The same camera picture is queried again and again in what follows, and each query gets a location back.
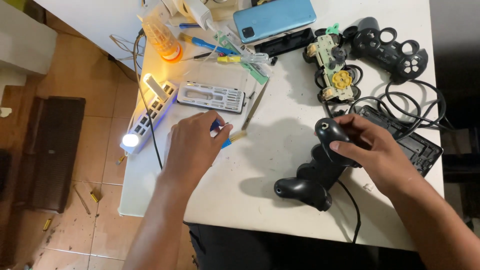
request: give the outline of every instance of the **hand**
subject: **hand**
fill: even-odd
[[[224,127],[217,129],[218,134],[211,137],[210,127],[215,119],[220,120],[220,125]],[[233,125],[225,125],[214,110],[198,113],[173,125],[168,134],[170,149],[161,174],[162,180],[193,192],[212,166],[232,128]]]
[[[421,178],[386,129],[358,114],[347,114],[334,120],[357,146],[335,141],[330,143],[330,148],[362,165],[384,195],[408,185],[413,178]]]

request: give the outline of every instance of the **tiled floor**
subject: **tiled floor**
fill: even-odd
[[[78,35],[51,15],[48,25]],[[141,218],[120,216],[126,160],[119,147],[135,107],[138,86],[90,41],[59,34],[54,59],[37,95],[86,99],[67,207],[63,214],[25,211],[19,229],[16,260],[38,270],[120,270]],[[87,214],[73,187],[91,214]],[[89,191],[100,201],[95,203]],[[45,221],[53,218],[43,233]],[[194,270],[188,227],[182,230],[177,269]]]

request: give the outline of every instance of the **black game controller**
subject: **black game controller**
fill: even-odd
[[[345,36],[352,35],[353,27],[349,27]],[[382,40],[381,34],[390,33],[392,40]],[[390,80],[402,84],[407,80],[420,76],[427,68],[428,54],[425,49],[415,40],[407,40],[403,43],[395,41],[396,30],[387,27],[382,30],[373,17],[367,17],[360,21],[358,31],[350,39],[351,54],[357,58],[368,58],[379,67],[391,73]],[[403,52],[403,46],[410,44],[412,52]]]
[[[283,178],[275,182],[274,191],[281,198],[296,199],[319,211],[332,206],[328,190],[335,184],[346,167],[359,165],[330,149],[333,141],[351,142],[343,129],[331,118],[320,119],[315,131],[321,144],[312,148],[312,161],[297,169],[297,177]]]

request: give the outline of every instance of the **white table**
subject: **white table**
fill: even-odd
[[[397,41],[413,39],[429,54],[428,68],[420,80],[435,84],[432,31],[428,0],[349,0],[338,4],[333,0],[312,0],[317,13],[313,30],[340,23],[340,30],[357,24],[367,16],[377,18],[380,28],[393,27]],[[212,32],[198,30],[198,37],[207,41]],[[185,55],[196,55],[187,46]],[[313,135],[315,123],[325,117],[317,100],[319,88],[313,82],[314,64],[304,62],[302,50],[279,56],[272,67],[274,75],[248,128],[248,136],[223,149],[212,168],[202,178],[189,200],[185,221],[248,230],[285,233],[298,236],[350,242],[357,222],[355,209],[345,191],[334,185],[330,190],[333,205],[319,212],[300,202],[284,200],[273,191],[276,180],[295,176],[297,167],[311,160],[310,150],[318,143]],[[143,74],[152,73],[159,80],[179,79],[186,65],[168,65],[161,61],[152,47],[145,52]],[[363,61],[350,61],[364,70],[359,87],[362,96],[378,96],[384,92],[389,74]],[[408,93],[426,109],[436,98],[430,90],[412,83],[395,87]],[[173,105],[156,129],[160,156],[170,127],[178,119],[194,112]],[[429,118],[437,117],[433,110]],[[417,133],[440,145],[438,131],[419,129]],[[150,142],[142,152],[128,157],[120,214],[143,216],[152,196],[160,169]],[[426,179],[443,195],[442,161],[438,160]],[[357,243],[413,250],[414,246],[390,201],[377,189],[369,192],[362,187],[372,183],[364,169],[348,169],[341,180],[354,196],[361,211],[362,225]]]

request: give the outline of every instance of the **blue smartphone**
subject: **blue smartphone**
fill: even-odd
[[[315,22],[310,0],[274,0],[233,13],[243,43],[251,43]]]

